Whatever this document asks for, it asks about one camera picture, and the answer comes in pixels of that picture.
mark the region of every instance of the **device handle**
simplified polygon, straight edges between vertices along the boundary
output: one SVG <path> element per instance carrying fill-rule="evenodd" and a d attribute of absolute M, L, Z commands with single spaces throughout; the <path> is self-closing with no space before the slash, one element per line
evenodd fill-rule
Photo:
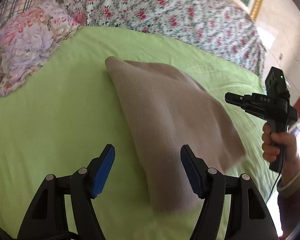
<path fill-rule="evenodd" d="M 275 122 L 274 120 L 267 120 L 267 123 L 270 125 L 271 132 L 279 133 L 287 131 L 287 125 L 284 123 Z M 276 160 L 270 163 L 269 169 L 277 173 L 281 173 L 283 162 L 286 156 L 286 147 L 283 144 L 278 144 L 275 142 L 272 142 L 271 145 L 278 147 L 280 149 L 280 153 L 277 155 Z"/>

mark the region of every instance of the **blue gripper pad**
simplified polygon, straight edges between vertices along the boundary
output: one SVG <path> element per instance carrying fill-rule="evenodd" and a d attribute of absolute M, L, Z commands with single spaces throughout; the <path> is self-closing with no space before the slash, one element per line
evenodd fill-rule
<path fill-rule="evenodd" d="M 180 158 L 183 168 L 186 171 L 193 192 L 197 194 L 199 198 L 202 198 L 204 190 L 202 188 L 201 175 L 191 157 L 196 158 L 190 147 L 188 145 L 183 145 L 180 150 Z"/>
<path fill-rule="evenodd" d="M 108 178 L 109 172 L 111 170 L 112 164 L 114 162 L 115 150 L 111 145 L 106 156 L 103 158 L 100 167 L 93 178 L 93 186 L 91 190 L 92 198 L 96 198 L 100 194 L 105 186 L 106 180 Z"/>

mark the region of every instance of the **white fabric with red flowers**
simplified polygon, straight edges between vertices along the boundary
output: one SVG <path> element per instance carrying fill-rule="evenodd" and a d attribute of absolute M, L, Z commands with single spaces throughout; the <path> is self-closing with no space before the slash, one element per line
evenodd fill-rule
<path fill-rule="evenodd" d="M 75 33 L 80 15 L 74 17 L 63 0 L 41 0 L 0 28 L 1 97 L 21 86 L 48 61 L 62 39 Z"/>
<path fill-rule="evenodd" d="M 265 48 L 250 17 L 229 0 L 67 0 L 87 25 L 158 33 L 230 60 L 261 77 Z"/>

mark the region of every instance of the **sweater sleeve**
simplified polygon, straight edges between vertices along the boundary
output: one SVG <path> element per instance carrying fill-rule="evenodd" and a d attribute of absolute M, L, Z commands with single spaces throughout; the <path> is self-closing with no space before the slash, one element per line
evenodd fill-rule
<path fill-rule="evenodd" d="M 286 239 L 300 221 L 300 178 L 297 178 L 288 188 L 281 187 L 281 190 L 279 188 L 280 185 L 278 206 L 283 231 L 282 239 Z"/>

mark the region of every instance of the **sweater cuff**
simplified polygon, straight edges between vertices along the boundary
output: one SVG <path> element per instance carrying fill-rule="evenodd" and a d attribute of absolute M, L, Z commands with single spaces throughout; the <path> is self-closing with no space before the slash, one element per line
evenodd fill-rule
<path fill-rule="evenodd" d="M 299 188 L 300 188 L 300 171 L 291 181 L 289 181 L 288 184 L 283 186 L 281 184 L 281 179 L 277 184 L 277 190 L 279 194 L 284 198 L 288 198 L 292 196 Z"/>

